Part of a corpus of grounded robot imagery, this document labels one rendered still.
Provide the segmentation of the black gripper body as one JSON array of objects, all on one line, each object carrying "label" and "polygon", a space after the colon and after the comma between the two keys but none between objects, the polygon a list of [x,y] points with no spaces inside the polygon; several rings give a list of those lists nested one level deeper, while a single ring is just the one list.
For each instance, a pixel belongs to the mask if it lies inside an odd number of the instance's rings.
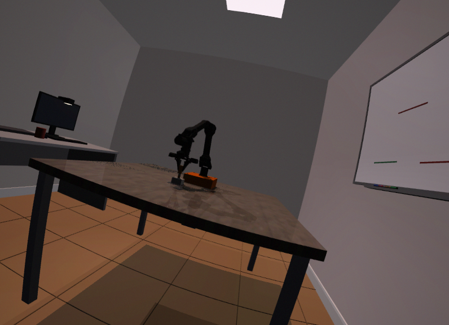
[{"label": "black gripper body", "polygon": [[[184,148],[184,149],[183,149]],[[187,148],[187,147],[183,147],[182,146],[182,148],[181,149],[183,149],[183,150],[185,150],[186,151],[186,149],[188,150],[188,155],[189,155],[189,153],[190,153],[190,148]],[[170,152],[169,153],[169,156],[170,157],[175,157],[175,159],[178,159],[178,160],[180,160],[180,159],[184,159],[184,160],[186,160],[188,163],[195,163],[195,164],[198,164],[198,159],[194,159],[194,158],[189,158],[189,156],[188,157],[184,157],[184,158],[180,158],[180,157],[177,157],[177,154],[176,153],[172,153],[172,152]]]}]

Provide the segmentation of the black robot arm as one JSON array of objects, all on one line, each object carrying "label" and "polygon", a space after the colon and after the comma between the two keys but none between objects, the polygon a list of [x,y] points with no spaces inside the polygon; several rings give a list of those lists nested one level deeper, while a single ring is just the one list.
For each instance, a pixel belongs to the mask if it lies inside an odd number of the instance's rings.
[{"label": "black robot arm", "polygon": [[[212,142],[212,136],[215,133],[216,126],[209,121],[203,120],[202,122],[198,123],[197,125],[195,125],[193,127],[186,128],[184,130],[184,132],[182,132],[182,134],[178,134],[174,138],[174,142],[177,145],[191,148],[192,142],[194,142],[193,138],[197,135],[197,132],[203,128],[204,128],[204,132],[205,132],[206,136],[205,136],[203,155],[200,156],[200,160],[199,160],[199,167],[201,167],[199,175],[207,177],[208,169],[212,168],[211,158],[210,158],[209,154],[210,154],[210,146],[211,146],[211,142]],[[177,157],[180,157],[180,158],[188,157],[188,150],[186,149],[186,151],[185,151],[183,149],[181,149],[180,151],[177,151]],[[206,166],[207,168],[204,166]]]}]

